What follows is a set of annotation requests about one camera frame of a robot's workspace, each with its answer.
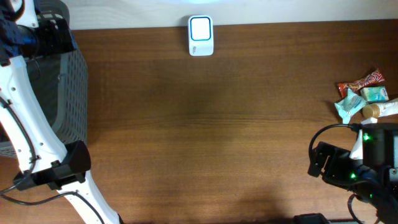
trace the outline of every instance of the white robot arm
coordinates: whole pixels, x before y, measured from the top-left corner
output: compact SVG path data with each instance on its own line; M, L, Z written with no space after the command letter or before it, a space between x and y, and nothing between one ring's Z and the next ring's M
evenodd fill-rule
M35 32L43 31L37 31L41 24L34 14L34 0L20 2L14 2L14 5L8 1L0 3L0 122L16 150L21 170L14 179L14 186L0 192L0 196L18 202L4 194L15 188L25 190L47 184L65 196L86 223L122 223L94 183L86 146L78 141L65 147L58 139L43 114L27 74L24 57L71 51L75 49L73 37L67 28L69 42L54 42L52 45L61 45L60 48L57 50L52 46L51 52L47 53L49 45L40 45L38 40L43 33L35 35ZM19 20L13 21L12 17L18 10L13 12L11 6L14 9L24 8ZM24 17L32 13L34 17ZM65 21L58 19L56 24L47 25L57 26L58 29L53 32L61 32L65 24Z

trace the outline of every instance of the black plastic bracket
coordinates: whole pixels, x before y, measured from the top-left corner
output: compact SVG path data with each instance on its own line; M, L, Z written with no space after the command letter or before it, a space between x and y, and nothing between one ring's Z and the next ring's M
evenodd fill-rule
M85 181L86 171L91 169L91 159L86 144L76 141L65 145L67 155L62 162L54 161L52 167L35 172L18 185L18 190L26 190L39 185L47 184L51 190L61 190L63 185L76 181ZM21 181L25 174L18 173L14 184Z

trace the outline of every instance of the gray plastic basket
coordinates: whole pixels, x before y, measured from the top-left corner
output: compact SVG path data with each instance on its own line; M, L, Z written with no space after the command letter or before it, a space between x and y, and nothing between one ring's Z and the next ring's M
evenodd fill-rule
M80 50L27 62L27 70L37 101L61 142L87 143L88 73ZM16 157L9 141L0 142L0 156Z

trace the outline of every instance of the brown tabletop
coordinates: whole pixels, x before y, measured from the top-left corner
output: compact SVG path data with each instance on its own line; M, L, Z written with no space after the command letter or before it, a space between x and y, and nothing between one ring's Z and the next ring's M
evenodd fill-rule
M216 26L210 57L189 55L186 27L73 32L90 76L98 188L126 223L350 218L350 192L307 174L308 143L341 122L336 83L379 67L388 94L398 96L397 29L398 21ZM320 139L351 149L356 135L336 129ZM6 187L17 161L0 163ZM42 186L9 195L55 194ZM376 219L370 205L355 202L354 210ZM0 220L83 223L65 199L37 207L0 200Z

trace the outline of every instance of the white wall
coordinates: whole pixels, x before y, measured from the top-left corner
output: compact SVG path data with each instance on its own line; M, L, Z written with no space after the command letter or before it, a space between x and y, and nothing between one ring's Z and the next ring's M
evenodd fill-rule
M398 0L63 0L72 29L185 26L210 15L215 25L398 18Z

